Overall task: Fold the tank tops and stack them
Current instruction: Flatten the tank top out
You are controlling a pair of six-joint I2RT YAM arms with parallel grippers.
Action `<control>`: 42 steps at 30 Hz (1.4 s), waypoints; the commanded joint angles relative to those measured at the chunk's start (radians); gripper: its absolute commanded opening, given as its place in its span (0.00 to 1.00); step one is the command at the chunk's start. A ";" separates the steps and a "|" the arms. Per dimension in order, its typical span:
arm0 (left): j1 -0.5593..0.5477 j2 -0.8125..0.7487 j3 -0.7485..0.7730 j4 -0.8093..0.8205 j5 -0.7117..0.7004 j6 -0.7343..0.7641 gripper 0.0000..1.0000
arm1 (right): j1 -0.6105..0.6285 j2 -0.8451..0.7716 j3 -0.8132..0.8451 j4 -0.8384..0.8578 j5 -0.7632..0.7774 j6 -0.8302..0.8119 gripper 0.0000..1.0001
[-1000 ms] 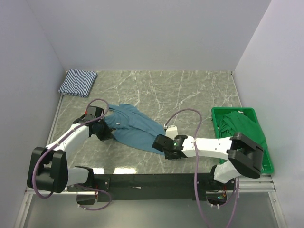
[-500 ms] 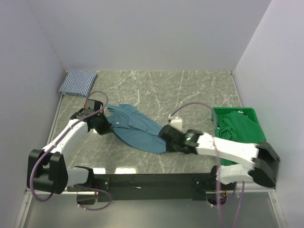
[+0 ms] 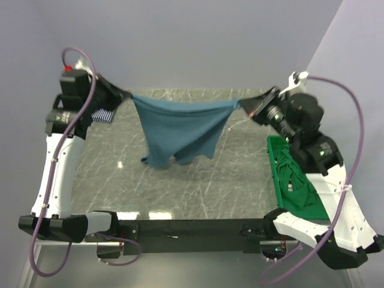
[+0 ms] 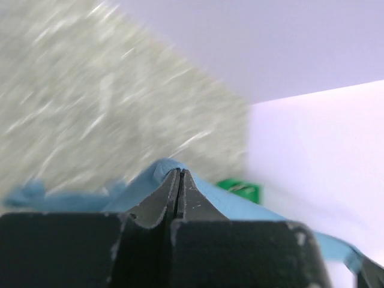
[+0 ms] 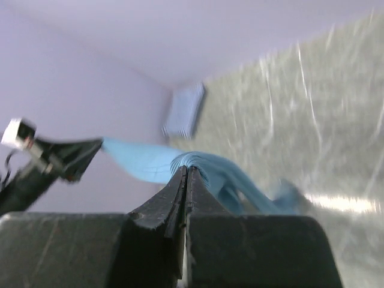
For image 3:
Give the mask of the blue white striped tank top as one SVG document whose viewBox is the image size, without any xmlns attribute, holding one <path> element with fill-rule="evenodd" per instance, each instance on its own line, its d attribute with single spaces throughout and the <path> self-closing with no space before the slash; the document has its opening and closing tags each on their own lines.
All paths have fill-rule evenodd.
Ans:
<svg viewBox="0 0 384 288">
<path fill-rule="evenodd" d="M 100 109 L 92 114 L 92 120 L 94 122 L 100 122 L 104 124 L 112 123 L 116 114 L 116 110 Z"/>
</svg>

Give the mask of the light blue tank top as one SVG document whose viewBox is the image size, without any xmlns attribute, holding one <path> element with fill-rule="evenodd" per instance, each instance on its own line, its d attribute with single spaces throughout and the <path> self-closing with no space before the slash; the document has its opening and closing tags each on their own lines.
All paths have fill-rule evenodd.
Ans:
<svg viewBox="0 0 384 288">
<path fill-rule="evenodd" d="M 174 158 L 188 164 L 198 156 L 212 159 L 216 145 L 239 100 L 184 103 L 134 95 L 148 153 L 141 162 L 165 168 Z"/>
</svg>

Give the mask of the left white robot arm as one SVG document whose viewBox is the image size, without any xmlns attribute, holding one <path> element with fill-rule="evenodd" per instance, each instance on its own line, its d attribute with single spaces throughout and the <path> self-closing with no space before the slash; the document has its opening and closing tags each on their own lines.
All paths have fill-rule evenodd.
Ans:
<svg viewBox="0 0 384 288">
<path fill-rule="evenodd" d="M 106 241 L 113 241 L 120 233 L 117 214 L 94 211 L 74 215 L 71 194 L 87 129 L 94 121 L 92 114 L 102 108 L 111 111 L 132 94 L 98 76 L 92 100 L 82 113 L 91 75 L 84 69 L 67 67 L 59 81 L 62 92 L 46 116 L 47 151 L 40 189 L 31 213 L 19 218 L 18 227 L 42 240 L 80 243 L 99 233 Z"/>
</svg>

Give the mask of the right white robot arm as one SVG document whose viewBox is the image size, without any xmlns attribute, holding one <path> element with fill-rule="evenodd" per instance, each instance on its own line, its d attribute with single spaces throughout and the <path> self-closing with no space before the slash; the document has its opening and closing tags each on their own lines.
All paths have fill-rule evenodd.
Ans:
<svg viewBox="0 0 384 288">
<path fill-rule="evenodd" d="M 283 137 L 332 221 L 329 226 L 316 224 L 277 208 L 263 218 L 265 236 L 289 236 L 317 247 L 323 263 L 334 270 L 357 268 L 368 254 L 382 251 L 383 236 L 365 219 L 336 143 L 319 130 L 324 111 L 316 97 L 304 92 L 280 96 L 271 88 L 239 104 L 254 122 L 271 126 Z"/>
</svg>

